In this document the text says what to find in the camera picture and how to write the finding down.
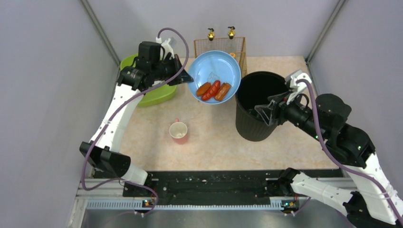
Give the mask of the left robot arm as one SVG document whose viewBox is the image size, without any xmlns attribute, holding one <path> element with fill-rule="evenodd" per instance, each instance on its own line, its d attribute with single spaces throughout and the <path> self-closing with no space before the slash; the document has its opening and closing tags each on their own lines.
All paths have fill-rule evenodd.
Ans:
<svg viewBox="0 0 403 228">
<path fill-rule="evenodd" d="M 106 172 L 113 178 L 144 185 L 147 172 L 135 166 L 127 155 L 119 153 L 129 120 L 145 93 L 152 86 L 193 82 L 174 53 L 171 39 L 143 41 L 130 65 L 121 69 L 112 102 L 96 133 L 79 150 L 84 164 Z"/>
</svg>

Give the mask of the blue plate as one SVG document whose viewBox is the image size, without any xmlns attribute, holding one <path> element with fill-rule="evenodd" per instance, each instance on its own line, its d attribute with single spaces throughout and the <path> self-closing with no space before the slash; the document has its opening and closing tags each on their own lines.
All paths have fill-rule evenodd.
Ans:
<svg viewBox="0 0 403 228">
<path fill-rule="evenodd" d="M 235 58 L 219 50 L 208 51 L 196 57 L 189 66 L 188 74 L 193 78 L 193 82 L 188 84 L 191 94 L 198 101 L 209 105 L 218 105 L 230 100 L 236 94 L 241 82 L 241 69 Z M 230 84 L 230 89 L 223 100 L 210 98 L 203 101 L 196 95 L 200 86 L 206 82 L 213 84 L 216 80 Z"/>
</svg>

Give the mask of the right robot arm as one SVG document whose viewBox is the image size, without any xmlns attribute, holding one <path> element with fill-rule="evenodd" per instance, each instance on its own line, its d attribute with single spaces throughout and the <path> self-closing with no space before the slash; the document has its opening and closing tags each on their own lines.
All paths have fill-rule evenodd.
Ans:
<svg viewBox="0 0 403 228">
<path fill-rule="evenodd" d="M 400 228 L 403 201 L 380 166 L 369 135 L 347 123 L 351 107 L 333 94 L 322 94 L 311 107 L 291 93 L 270 96 L 255 112 L 268 126 L 290 122 L 312 136 L 323 151 L 356 185 L 345 190 L 325 184 L 293 168 L 287 168 L 279 183 L 284 193 L 297 193 L 320 201 L 344 215 L 357 228 Z"/>
</svg>

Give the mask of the clear oil dispenser bottle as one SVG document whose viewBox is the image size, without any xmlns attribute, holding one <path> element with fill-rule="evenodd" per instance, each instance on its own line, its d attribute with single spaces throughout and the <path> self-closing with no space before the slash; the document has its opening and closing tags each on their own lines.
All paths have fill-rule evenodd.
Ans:
<svg viewBox="0 0 403 228">
<path fill-rule="evenodd" d="M 228 27 L 228 40 L 226 43 L 226 52 L 229 53 L 230 55 L 235 55 L 237 52 L 237 45 L 236 45 L 236 39 L 235 39 L 235 27 L 234 26 L 229 26 Z"/>
</svg>

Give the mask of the dark sauce dispenser bottle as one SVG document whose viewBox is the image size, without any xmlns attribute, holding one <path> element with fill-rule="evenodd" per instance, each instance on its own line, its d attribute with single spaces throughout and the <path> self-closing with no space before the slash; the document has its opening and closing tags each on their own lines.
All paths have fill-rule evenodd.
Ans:
<svg viewBox="0 0 403 228">
<path fill-rule="evenodd" d="M 215 45 L 215 32 L 214 32 L 214 28 L 208 28 L 209 33 L 207 35 L 208 41 L 206 42 L 205 45 L 205 51 L 212 51 L 216 49 L 216 45 Z"/>
</svg>

